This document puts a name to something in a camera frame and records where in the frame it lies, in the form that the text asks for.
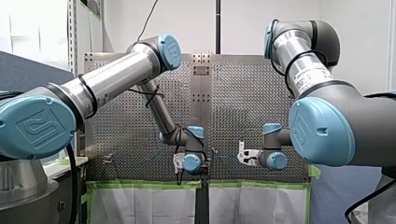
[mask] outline industrial robot arm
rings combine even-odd
[[[153,79],[178,68],[181,62],[180,47],[171,35],[140,41],[128,52],[115,62],[63,85],[49,84],[1,101],[0,155],[33,160],[59,152],[83,126],[84,119],[94,116],[99,107],[134,85],[141,91],[153,92],[156,88]],[[200,134],[196,131],[201,131],[198,127],[176,126],[159,96],[154,95],[148,106],[166,144],[198,153],[202,150],[203,131]]]
[[[265,57],[280,66],[278,73],[296,98],[289,114],[288,143],[316,164],[395,166],[393,94],[364,97],[351,84],[334,79],[331,69],[339,54],[338,36],[325,22],[269,25]]]

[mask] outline perforated metal panel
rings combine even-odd
[[[122,55],[87,54],[86,72]],[[191,63],[184,60],[179,69],[162,74],[156,80],[175,122],[187,126],[191,117]],[[172,163],[175,147],[159,141],[160,131],[138,93],[127,91],[101,107],[91,125],[96,156],[90,161],[89,179],[175,180]],[[113,154],[112,162],[103,162],[110,154]]]
[[[121,56],[87,54],[86,72]],[[184,55],[179,69],[163,74],[157,80],[176,123],[187,126],[196,120],[197,113],[204,114],[210,110],[210,119],[202,117],[202,120],[207,120],[207,124],[202,125],[208,129],[208,148],[219,152],[214,156],[210,177],[307,181],[306,166],[291,148],[285,148],[289,166],[282,172],[247,167],[236,158],[242,131],[248,128],[257,130],[256,133],[248,133],[246,146],[258,148],[262,139],[259,132],[264,123],[287,124],[292,100],[288,97],[283,78],[274,73],[261,56],[209,57],[210,63],[205,62],[210,71],[207,75],[198,77],[194,74],[197,58]],[[109,102],[100,108],[89,126],[92,126],[92,132],[87,130],[87,145],[93,145],[96,154],[90,161],[89,179],[175,179],[174,147],[159,142],[159,130],[139,94],[125,92]],[[111,153],[114,153],[113,162],[103,163],[103,158]]]
[[[262,56],[212,57],[212,134],[215,157],[211,178],[305,181],[306,165],[296,152],[285,147],[289,163],[284,171],[248,167],[239,163],[238,139],[246,129],[246,148],[260,148],[262,125],[279,122],[287,126],[292,100],[283,77]]]

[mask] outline silver cylinder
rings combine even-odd
[[[311,39],[308,34],[299,30],[290,30],[280,35],[274,42],[274,61],[281,65],[285,73],[290,62],[298,54],[309,50],[311,50]],[[295,97],[319,83],[333,80],[330,71],[315,53],[307,53],[294,61],[286,75]]]
[[[82,78],[91,88],[98,107],[105,105],[137,83],[160,74],[160,61],[154,51],[136,44],[130,54],[85,74]],[[83,118],[92,113],[92,96],[79,78],[61,86],[78,108]]]
[[[46,191],[48,179],[41,161],[0,162],[0,205]]]
[[[142,92],[155,92],[155,89],[157,88],[157,83],[155,80],[151,80],[145,83],[141,83],[137,85],[137,87]],[[142,94],[142,96],[146,100],[146,102],[148,102],[149,99],[153,97],[150,94]],[[163,98],[161,98],[159,95],[154,96],[154,98],[149,102],[148,108],[163,135],[167,135],[175,130],[176,125],[173,122],[171,115],[169,114]]]

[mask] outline hole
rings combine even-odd
[[[318,133],[319,135],[327,135],[328,129],[327,129],[327,128],[318,128],[318,129],[317,129],[317,133]]]

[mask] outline blue joint cap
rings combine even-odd
[[[317,97],[296,101],[289,114],[290,138],[298,154],[315,164],[343,166],[355,155],[355,137],[344,115]]]
[[[288,164],[288,158],[282,152],[273,152],[268,156],[266,164],[271,170],[283,170]]]
[[[183,159],[183,169],[189,174],[196,174],[201,168],[201,159],[195,154],[186,154]]]
[[[0,154],[32,160],[54,155],[72,140],[76,119],[70,108],[48,96],[26,96],[0,105]]]
[[[272,22],[270,22],[267,26],[267,30],[265,31],[265,38],[264,38],[264,58],[271,59],[271,50],[272,50],[272,39],[273,33],[272,31],[277,25],[277,22],[274,22],[274,27],[272,26]]]
[[[197,138],[204,139],[204,128],[199,126],[189,126],[187,129],[192,132]]]
[[[168,70],[175,70],[181,64],[181,49],[172,35],[159,35],[158,46],[163,64]]]
[[[262,125],[262,134],[275,133],[282,130],[280,123],[266,123]]]

